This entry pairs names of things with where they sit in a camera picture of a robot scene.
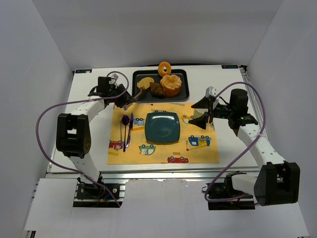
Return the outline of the sliced bread loaf piece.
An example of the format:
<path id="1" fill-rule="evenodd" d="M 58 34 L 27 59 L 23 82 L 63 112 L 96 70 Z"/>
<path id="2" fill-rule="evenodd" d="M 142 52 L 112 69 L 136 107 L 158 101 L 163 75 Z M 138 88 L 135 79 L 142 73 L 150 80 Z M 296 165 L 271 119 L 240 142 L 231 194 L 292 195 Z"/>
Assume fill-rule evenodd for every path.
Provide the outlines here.
<path id="1" fill-rule="evenodd" d="M 154 83 L 154 79 L 151 77 L 144 77 L 138 83 L 138 89 L 147 90 L 150 87 L 150 83 Z"/>

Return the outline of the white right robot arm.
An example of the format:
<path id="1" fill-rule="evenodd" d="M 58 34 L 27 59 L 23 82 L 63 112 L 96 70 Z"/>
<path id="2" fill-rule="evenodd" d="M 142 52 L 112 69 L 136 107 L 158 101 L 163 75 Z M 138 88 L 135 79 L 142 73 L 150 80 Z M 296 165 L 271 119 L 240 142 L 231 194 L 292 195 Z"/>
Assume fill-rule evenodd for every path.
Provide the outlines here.
<path id="1" fill-rule="evenodd" d="M 243 172 L 226 174 L 222 187 L 225 197 L 219 199 L 214 197 L 217 192 L 212 190 L 219 178 L 216 176 L 205 191 L 205 200 L 209 203 L 220 203 L 251 195 L 261 206 L 296 203 L 299 196 L 300 168 L 295 162 L 289 163 L 280 156 L 263 136 L 265 123 L 259 125 L 248 113 L 248 92 L 244 89 L 231 90 L 229 102 L 223 105 L 218 103 L 220 96 L 220 92 L 209 87 L 205 96 L 192 105 L 193 109 L 204 109 L 205 112 L 189 123 L 205 129 L 214 118 L 226 119 L 235 135 L 246 145 L 246 149 L 230 162 L 220 175 L 247 152 L 255 159 L 260 172 L 257 177 Z"/>

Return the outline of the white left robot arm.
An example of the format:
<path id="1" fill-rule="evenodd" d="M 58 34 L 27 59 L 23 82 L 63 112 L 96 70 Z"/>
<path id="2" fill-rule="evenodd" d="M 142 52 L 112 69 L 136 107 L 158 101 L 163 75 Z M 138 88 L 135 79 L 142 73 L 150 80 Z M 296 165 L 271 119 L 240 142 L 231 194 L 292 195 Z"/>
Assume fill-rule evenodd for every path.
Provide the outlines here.
<path id="1" fill-rule="evenodd" d="M 83 183 L 98 182 L 101 179 L 101 173 L 90 155 L 90 122 L 109 104 L 123 108 L 132 99 L 123 84 L 116 83 L 117 79 L 115 73 L 112 76 L 100 76 L 97 86 L 88 95 L 88 101 L 57 118 L 56 149 L 68 157 L 75 169 L 81 172 Z"/>

